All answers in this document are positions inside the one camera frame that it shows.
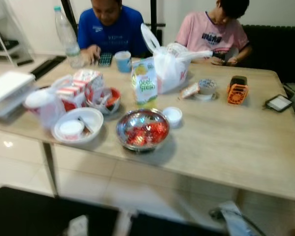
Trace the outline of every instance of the blue shirt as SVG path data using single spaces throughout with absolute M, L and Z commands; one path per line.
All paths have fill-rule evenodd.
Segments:
M 102 52 L 115 54 L 129 51 L 133 56 L 147 52 L 141 33 L 143 18 L 140 12 L 123 6 L 118 20 L 111 26 L 104 26 L 93 9 L 80 16 L 78 43 L 81 49 L 96 44 Z

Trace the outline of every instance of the wooden table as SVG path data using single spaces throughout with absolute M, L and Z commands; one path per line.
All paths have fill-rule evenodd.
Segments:
M 262 110 L 266 100 L 285 94 L 272 71 L 191 65 L 189 83 L 203 78 L 215 79 L 219 99 L 202 102 L 178 100 L 178 90 L 159 96 L 157 108 L 176 106 L 183 112 L 183 125 L 173 129 L 165 145 L 152 153 L 134 154 L 118 142 L 116 124 L 129 110 L 136 108 L 129 74 L 111 68 L 101 69 L 107 86 L 121 92 L 118 114 L 105 118 L 100 135 L 90 144 L 76 148 L 96 155 L 132 160 L 182 175 L 229 185 L 238 189 L 295 200 L 295 115 Z M 40 86 L 75 71 L 65 62 L 38 80 Z M 249 95 L 244 105 L 227 103 L 227 85 L 232 76 L 248 78 Z M 0 122 L 0 130 L 43 143 L 53 175 L 50 144 L 58 143 L 44 132 L 32 114 L 26 112 L 9 123 Z

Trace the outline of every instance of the red food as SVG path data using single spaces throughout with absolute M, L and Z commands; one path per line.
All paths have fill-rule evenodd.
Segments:
M 136 146 L 157 144 L 166 137 L 166 133 L 166 124 L 163 122 L 133 127 L 126 132 L 127 143 Z

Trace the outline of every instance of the hair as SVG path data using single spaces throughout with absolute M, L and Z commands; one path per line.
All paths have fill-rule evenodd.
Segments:
M 220 0 L 220 2 L 225 15 L 233 19 L 242 17 L 249 6 L 249 0 Z

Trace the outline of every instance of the white wall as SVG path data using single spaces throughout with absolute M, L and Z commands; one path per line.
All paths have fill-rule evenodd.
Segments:
M 62 52 L 54 23 L 54 5 L 60 0 L 6 0 L 11 6 L 23 33 L 36 53 L 58 54 Z M 142 13 L 145 22 L 150 22 L 149 0 L 123 0 Z M 90 0 L 71 0 L 78 20 Z M 205 11 L 214 7 L 215 0 L 158 0 L 158 22 L 166 23 L 164 43 L 175 40 L 184 16 L 190 11 Z M 295 26 L 295 0 L 251 0 L 250 7 L 240 20 L 242 24 Z

